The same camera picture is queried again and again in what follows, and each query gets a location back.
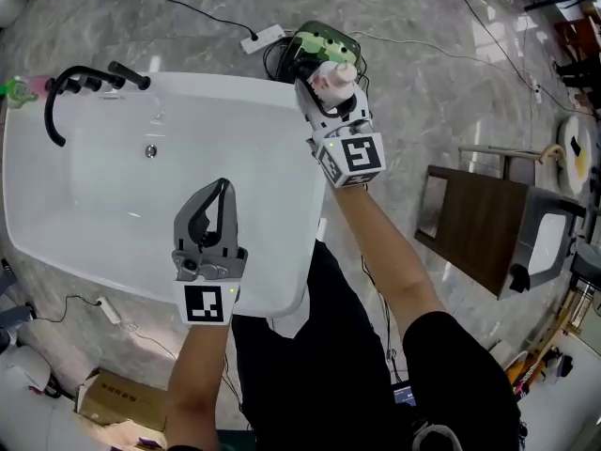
white bathtub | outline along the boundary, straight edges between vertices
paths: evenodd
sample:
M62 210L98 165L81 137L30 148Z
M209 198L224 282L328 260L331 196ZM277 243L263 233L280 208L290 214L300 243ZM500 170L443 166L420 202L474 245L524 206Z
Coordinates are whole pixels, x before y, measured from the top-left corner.
M281 316L300 302L325 188L293 86L155 73L141 92L65 95L8 112L3 182L16 248L85 279L172 302L173 220L219 177L236 189L249 251L236 312ZM148 145L157 155L145 155Z

cardboard box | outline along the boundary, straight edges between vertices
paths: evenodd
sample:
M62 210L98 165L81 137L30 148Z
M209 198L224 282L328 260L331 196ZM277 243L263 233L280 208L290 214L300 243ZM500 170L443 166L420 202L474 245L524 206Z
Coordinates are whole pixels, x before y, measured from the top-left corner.
M118 449L165 449L166 392L101 370L77 393L86 431Z

black faucet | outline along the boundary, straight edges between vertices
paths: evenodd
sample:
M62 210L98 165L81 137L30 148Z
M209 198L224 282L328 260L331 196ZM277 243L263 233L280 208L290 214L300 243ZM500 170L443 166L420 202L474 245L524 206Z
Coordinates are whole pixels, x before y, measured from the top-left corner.
M58 133L54 126L53 110L56 95L60 95L66 90L78 93L82 86L97 92L102 87L102 82L106 82L118 90L125 85L126 79L137 84L141 90L146 90L150 86L150 78L143 77L117 62L111 62L109 71L111 70L116 75L115 73L106 73L78 65L65 70L58 78L49 80L47 85L50 88L48 89L48 97L46 98L46 106L44 107L44 123L48 136L59 147L64 147L67 141L65 137ZM71 78L75 76L80 76L79 82Z

marble floor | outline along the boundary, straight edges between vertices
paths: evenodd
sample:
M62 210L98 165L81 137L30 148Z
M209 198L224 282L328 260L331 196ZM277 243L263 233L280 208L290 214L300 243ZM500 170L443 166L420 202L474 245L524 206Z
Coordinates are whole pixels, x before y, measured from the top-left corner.
M273 23L294 29L317 19L350 33L361 31L396 40L424 40L450 54L484 59L499 69L451 57L421 43L393 43L353 34L369 64L369 97L375 126L385 141L388 171L370 186L375 199L408 236L435 283L446 308L483 345L505 339L528 345L565 293L567 272L524 295L496 301L465 274L426 250L415 230L426 167L431 163L494 173L493 158L459 158L467 143L540 149L554 141L569 113L546 95L537 104L506 57L463 0L182 0L223 19L262 29ZM564 106L565 87L554 77L551 59L566 62L542 13L525 16L518 2L469 0L516 66L531 73ZM0 77L56 74L75 64L104 68L113 59L135 70L225 73L265 78L261 53L246 55L239 41L246 33L215 23L161 0L30 0L19 20L0 35ZM592 136L596 127L582 117ZM538 184L554 189L552 168L541 168ZM385 326L377 294L361 270L361 260L330 194L323 208L329 225L325 240L348 281L361 296L378 333ZM173 305L103 288L44 265L16 251L0 230L2 252L20 284L8 294L17 303L32 301L44 317L59 317L68 294L110 298L126 321L113 326L96 308L72 301L62 324L33 322L21 339L39 349L68 390L102 366L137 381L164 387L173 359L149 337L177 354L186 334ZM6 305L6 298L0 300ZM307 315L307 302L292 316L276 319L275 329L294 334ZM398 366L405 369L393 327ZM235 372L232 339L230 376ZM234 396L223 386L218 426L245 428Z

white bottle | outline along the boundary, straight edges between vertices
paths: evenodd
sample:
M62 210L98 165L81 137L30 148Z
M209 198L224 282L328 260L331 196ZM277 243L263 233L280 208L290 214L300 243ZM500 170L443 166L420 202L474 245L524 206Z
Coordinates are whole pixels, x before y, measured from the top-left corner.
M354 65L328 60L309 77L309 85L323 102L323 108L329 112L353 96L357 69Z

